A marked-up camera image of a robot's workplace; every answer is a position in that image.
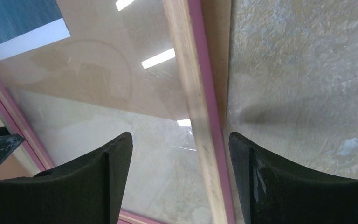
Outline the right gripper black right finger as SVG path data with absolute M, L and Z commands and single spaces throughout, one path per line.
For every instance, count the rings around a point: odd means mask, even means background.
M 247 224 L 358 224 L 358 180 L 290 161 L 238 132 L 229 151 Z

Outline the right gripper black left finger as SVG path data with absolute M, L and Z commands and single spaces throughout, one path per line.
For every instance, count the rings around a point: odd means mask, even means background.
M 124 132 L 33 177 L 0 180 L 0 224 L 116 224 L 133 150 Z

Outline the ocean cliff photo print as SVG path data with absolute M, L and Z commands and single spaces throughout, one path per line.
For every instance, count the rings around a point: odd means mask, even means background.
M 54 0 L 0 0 L 0 61 L 70 37 Z

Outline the brown cardboard backing board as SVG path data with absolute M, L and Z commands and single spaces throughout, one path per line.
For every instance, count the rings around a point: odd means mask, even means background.
M 22 109 L 42 97 L 222 120 L 229 0 L 55 0 L 70 37 L 0 61 Z

